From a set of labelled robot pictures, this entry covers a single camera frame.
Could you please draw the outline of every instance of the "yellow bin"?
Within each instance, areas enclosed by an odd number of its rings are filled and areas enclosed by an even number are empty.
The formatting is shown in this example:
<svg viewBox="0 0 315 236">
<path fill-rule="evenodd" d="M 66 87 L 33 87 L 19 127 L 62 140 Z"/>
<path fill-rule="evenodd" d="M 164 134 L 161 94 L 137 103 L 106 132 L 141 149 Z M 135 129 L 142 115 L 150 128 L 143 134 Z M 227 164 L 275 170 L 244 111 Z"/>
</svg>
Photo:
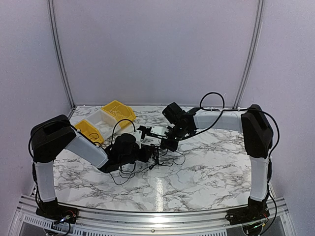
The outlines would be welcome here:
<svg viewBox="0 0 315 236">
<path fill-rule="evenodd" d="M 136 115 L 133 113 L 133 110 L 131 107 L 124 105 L 123 103 L 119 101 L 112 101 L 111 103 L 108 103 L 106 106 L 101 108 L 104 112 L 110 114 L 113 116 L 117 121 L 120 121 L 122 119 L 129 119 L 131 121 L 134 121 L 136 119 Z M 119 123 L 121 128 L 125 128 L 127 125 L 129 125 L 129 121 L 122 121 Z"/>
<path fill-rule="evenodd" d="M 100 134 L 99 130 L 96 129 L 85 119 L 76 123 L 74 127 L 80 129 L 81 130 L 80 132 L 84 134 L 84 136 L 86 136 L 92 142 L 99 142 L 100 144 L 102 144 L 105 141 L 103 136 Z"/>
</svg>

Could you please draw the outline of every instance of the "white marble surface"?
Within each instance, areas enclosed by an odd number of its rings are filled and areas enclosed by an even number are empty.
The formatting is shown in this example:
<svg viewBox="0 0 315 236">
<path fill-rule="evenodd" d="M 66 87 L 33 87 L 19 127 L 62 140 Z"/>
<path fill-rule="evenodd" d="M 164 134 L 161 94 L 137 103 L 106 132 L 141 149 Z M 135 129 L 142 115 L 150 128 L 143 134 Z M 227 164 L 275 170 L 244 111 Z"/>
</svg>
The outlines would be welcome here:
<svg viewBox="0 0 315 236">
<path fill-rule="evenodd" d="M 78 107 L 71 123 L 75 124 L 99 108 Z M 169 125 L 161 113 L 163 108 L 132 106 L 137 116 L 136 127 Z M 148 138 L 145 142 L 158 144 L 158 139 Z M 251 165 L 243 147 L 242 134 L 210 130 L 180 142 L 178 152 L 186 156 L 182 166 L 155 166 L 152 170 L 136 173 L 127 183 L 117 186 L 109 174 L 64 150 L 54 167 L 57 197 L 60 202 L 87 207 L 150 212 L 195 211 L 247 203 Z M 184 157 L 168 152 L 161 160 L 170 165 L 173 159 L 182 163 Z M 136 171 L 149 165 L 137 162 Z M 113 172 L 113 176 L 117 183 L 125 181 L 119 177 L 118 171 Z"/>
</svg>

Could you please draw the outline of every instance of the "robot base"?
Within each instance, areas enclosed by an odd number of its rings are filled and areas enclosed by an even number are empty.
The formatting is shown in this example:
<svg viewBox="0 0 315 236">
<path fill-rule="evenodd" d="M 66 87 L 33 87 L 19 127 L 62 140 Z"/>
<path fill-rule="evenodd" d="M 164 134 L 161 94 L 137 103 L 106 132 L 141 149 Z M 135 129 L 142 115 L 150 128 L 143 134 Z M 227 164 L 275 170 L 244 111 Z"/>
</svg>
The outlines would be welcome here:
<svg viewBox="0 0 315 236">
<path fill-rule="evenodd" d="M 249 208 L 246 206 L 228 210 L 225 218 L 230 222 L 230 225 L 237 225 L 248 223 L 254 220 L 265 219 L 264 215 L 267 217 L 270 216 L 267 205 L 265 205 L 263 211 L 261 211 L 260 214 L 253 215 L 253 217 L 250 217 Z"/>
</svg>

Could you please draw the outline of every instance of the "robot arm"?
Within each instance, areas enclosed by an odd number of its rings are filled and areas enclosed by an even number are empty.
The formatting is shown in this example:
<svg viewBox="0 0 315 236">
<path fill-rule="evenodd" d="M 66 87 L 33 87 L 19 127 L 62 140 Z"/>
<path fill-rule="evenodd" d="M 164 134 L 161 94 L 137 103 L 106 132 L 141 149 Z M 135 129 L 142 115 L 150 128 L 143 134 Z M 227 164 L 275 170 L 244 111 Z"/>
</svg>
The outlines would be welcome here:
<svg viewBox="0 0 315 236">
<path fill-rule="evenodd" d="M 194 136 L 198 129 L 210 127 L 221 112 L 218 109 L 205 111 L 200 108 L 185 112 L 176 103 L 168 105 L 162 113 L 174 126 L 168 127 L 167 137 L 162 139 L 161 148 L 175 151 L 180 140 Z M 227 219 L 230 224 L 241 224 L 264 218 L 264 215 L 269 216 L 266 202 L 269 197 L 268 182 L 272 164 L 268 153 L 272 147 L 273 130 L 265 114 L 258 105 L 252 105 L 249 109 L 226 109 L 213 128 L 242 132 L 245 150 L 252 165 L 252 188 L 248 206 L 229 210 Z"/>
<path fill-rule="evenodd" d="M 33 178 L 40 196 L 37 213 L 59 219 L 67 211 L 58 205 L 53 174 L 54 160 L 63 149 L 77 154 L 100 171 L 109 173 L 127 163 L 149 160 L 152 147 L 141 145 L 140 139 L 139 130 L 133 134 L 122 134 L 114 144 L 103 149 L 76 130 L 65 115 L 35 126 L 29 144 L 33 149 Z"/>
</svg>

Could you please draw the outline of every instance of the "white backdrop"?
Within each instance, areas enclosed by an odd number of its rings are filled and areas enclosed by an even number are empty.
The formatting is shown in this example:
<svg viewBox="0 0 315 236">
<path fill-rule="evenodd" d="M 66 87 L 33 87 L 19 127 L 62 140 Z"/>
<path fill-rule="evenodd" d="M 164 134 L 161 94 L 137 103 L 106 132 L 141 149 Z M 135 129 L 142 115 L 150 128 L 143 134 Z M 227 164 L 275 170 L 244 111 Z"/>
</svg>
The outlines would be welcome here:
<svg viewBox="0 0 315 236">
<path fill-rule="evenodd" d="M 198 104 L 208 91 L 232 106 L 257 1 L 55 1 L 76 104 Z M 221 105 L 212 99 L 210 105 Z"/>
<path fill-rule="evenodd" d="M 284 196 L 298 236 L 315 232 L 314 12 L 313 0 L 266 1 L 241 103 L 259 104 L 279 125 L 271 183 L 276 195 Z"/>
<path fill-rule="evenodd" d="M 58 70 L 46 1 L 0 1 L 0 235 L 33 188 L 31 129 L 70 107 Z"/>
</svg>

